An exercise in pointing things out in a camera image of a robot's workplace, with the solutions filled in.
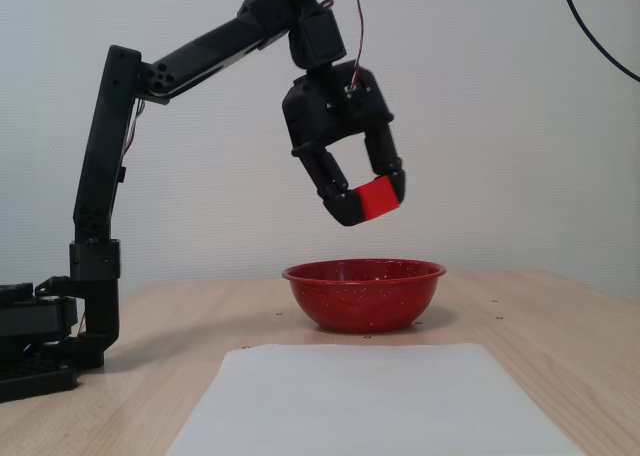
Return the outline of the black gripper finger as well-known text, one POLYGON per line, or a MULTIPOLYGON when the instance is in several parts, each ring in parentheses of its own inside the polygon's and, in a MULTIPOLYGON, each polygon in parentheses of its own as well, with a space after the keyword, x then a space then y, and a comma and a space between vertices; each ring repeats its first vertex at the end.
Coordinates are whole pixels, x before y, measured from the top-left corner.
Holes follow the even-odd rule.
POLYGON ((401 204, 405 197, 406 174, 402 160, 396 152, 389 126, 384 124, 367 131, 365 146, 374 174, 377 178, 389 179, 398 203, 401 204))
POLYGON ((333 155, 325 148, 294 151, 312 182, 324 207, 341 225, 350 227, 365 221, 360 197, 348 181, 333 155))

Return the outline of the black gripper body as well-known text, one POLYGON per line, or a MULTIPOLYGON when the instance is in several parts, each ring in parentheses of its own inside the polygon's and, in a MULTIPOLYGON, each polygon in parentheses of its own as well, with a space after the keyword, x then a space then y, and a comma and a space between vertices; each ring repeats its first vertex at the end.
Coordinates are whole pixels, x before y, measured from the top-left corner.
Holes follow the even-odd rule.
POLYGON ((351 89, 352 73, 351 63, 345 62, 294 81, 282 102, 294 156, 393 121, 373 73, 361 68, 358 82, 351 89))

